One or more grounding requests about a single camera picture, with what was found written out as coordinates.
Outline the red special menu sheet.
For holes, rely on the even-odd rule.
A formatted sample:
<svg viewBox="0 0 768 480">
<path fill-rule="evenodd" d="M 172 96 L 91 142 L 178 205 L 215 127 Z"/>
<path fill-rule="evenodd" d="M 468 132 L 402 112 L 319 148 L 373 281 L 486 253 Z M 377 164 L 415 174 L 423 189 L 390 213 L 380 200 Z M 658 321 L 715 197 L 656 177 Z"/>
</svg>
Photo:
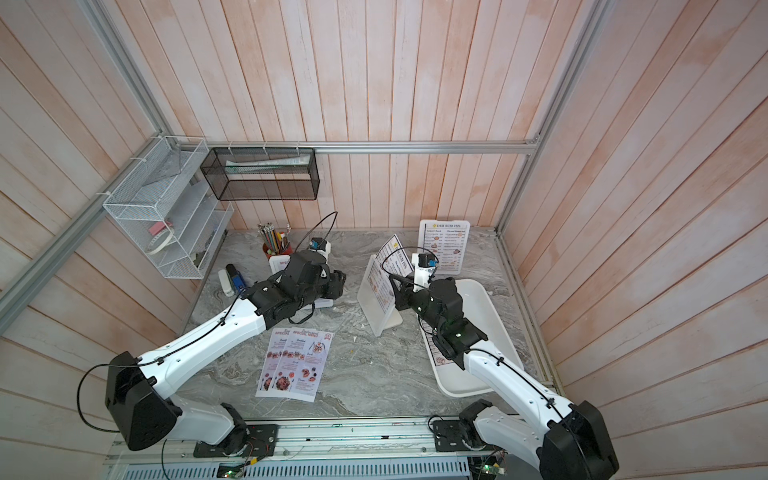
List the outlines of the red special menu sheet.
<svg viewBox="0 0 768 480">
<path fill-rule="evenodd" d="M 270 391 L 280 398 L 313 402 L 333 338 L 331 332 L 292 329 L 280 350 Z"/>
<path fill-rule="evenodd" d="M 257 397 L 285 397 L 291 389 L 292 373 L 287 371 L 292 350 L 286 349 L 293 329 L 277 328 L 272 332 L 256 390 Z"/>
</svg>

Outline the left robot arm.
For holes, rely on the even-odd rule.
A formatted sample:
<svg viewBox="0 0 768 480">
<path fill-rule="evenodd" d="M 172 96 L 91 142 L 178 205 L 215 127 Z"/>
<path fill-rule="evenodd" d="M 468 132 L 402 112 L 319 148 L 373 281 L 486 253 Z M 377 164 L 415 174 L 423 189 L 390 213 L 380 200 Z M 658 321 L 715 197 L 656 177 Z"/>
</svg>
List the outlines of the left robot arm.
<svg viewBox="0 0 768 480">
<path fill-rule="evenodd" d="M 165 440 L 196 441 L 225 455 L 241 452 L 249 429 L 228 404 L 184 399 L 178 390 L 201 369 L 242 342 L 288 320 L 318 299 L 335 300 L 346 275 L 324 254 L 303 250 L 286 268 L 253 284 L 223 312 L 176 340 L 139 356 L 123 352 L 108 365 L 105 405 L 127 448 Z"/>
</svg>

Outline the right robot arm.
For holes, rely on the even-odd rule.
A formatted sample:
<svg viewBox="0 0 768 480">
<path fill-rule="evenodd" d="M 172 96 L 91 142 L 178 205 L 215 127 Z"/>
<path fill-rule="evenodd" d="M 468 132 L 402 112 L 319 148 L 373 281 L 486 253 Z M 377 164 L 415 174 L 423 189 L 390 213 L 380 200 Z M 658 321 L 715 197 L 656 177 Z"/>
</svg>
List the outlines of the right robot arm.
<svg viewBox="0 0 768 480">
<path fill-rule="evenodd" d="M 392 274 L 397 310 L 411 310 L 433 330 L 443 356 L 481 380 L 512 409 L 502 412 L 487 401 L 465 409 L 465 441 L 473 448 L 490 444 L 536 468 L 544 479 L 610 479 L 619 460 L 601 412 L 590 402 L 575 404 L 544 387 L 507 360 L 489 336 L 464 314 L 452 278 L 417 285 Z"/>
</svg>

